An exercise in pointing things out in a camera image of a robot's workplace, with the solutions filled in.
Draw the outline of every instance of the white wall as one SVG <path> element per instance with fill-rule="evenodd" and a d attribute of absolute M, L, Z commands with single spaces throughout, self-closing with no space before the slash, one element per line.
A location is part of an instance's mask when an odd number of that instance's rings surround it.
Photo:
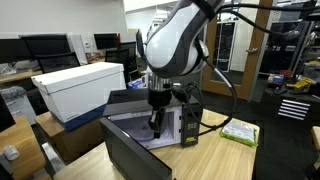
<path fill-rule="evenodd" d="M 119 32 L 127 29 L 123 0 L 0 0 L 0 38 L 19 34 L 81 34 L 96 51 L 95 32 Z"/>
<path fill-rule="evenodd" d="M 124 6 L 125 11 L 127 12 L 174 1 L 178 0 L 124 0 Z"/>
<path fill-rule="evenodd" d="M 242 3 L 258 4 L 259 0 L 242 0 Z M 257 9 L 240 8 L 239 13 L 255 22 Z M 243 72 L 247 62 L 253 27 L 243 20 L 237 22 L 230 70 Z"/>
<path fill-rule="evenodd" d="M 142 10 L 126 14 L 128 29 L 140 29 L 143 41 L 147 40 L 147 33 L 152 24 L 156 9 Z"/>

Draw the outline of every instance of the white box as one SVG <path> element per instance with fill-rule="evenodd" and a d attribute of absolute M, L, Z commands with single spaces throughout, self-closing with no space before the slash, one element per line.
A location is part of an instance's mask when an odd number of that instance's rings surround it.
<path fill-rule="evenodd" d="M 101 116 L 110 91 L 126 88 L 123 65 L 106 62 L 34 76 L 32 82 L 68 131 Z"/>

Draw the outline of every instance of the storage cabinet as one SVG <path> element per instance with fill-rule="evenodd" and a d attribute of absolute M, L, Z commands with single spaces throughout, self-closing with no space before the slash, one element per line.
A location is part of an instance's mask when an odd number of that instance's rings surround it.
<path fill-rule="evenodd" d="M 27 116 L 30 125 L 35 124 L 34 118 L 36 117 L 36 114 L 26 95 L 6 102 L 6 105 L 14 118 L 25 115 Z"/>
<path fill-rule="evenodd" d="M 225 72 L 230 69 L 235 29 L 236 22 L 219 22 L 217 24 L 213 60 L 216 67 Z"/>

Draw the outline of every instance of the sticker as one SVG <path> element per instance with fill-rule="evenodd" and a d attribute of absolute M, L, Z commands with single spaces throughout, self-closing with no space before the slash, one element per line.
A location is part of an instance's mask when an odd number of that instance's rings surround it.
<path fill-rule="evenodd" d="M 195 141 L 195 140 L 196 140 L 195 137 L 188 137 L 186 141 L 191 142 L 191 141 Z"/>

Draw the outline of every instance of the cardboard box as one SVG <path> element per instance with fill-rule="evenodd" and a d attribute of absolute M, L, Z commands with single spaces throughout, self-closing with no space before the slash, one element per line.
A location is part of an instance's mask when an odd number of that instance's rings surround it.
<path fill-rule="evenodd" d="M 103 142 L 100 117 L 71 132 L 65 131 L 50 112 L 37 116 L 35 121 L 65 163 L 71 163 Z"/>
<path fill-rule="evenodd" d="M 67 131 L 101 116 L 110 91 L 126 88 L 123 65 L 106 62 L 34 76 L 32 82 Z"/>

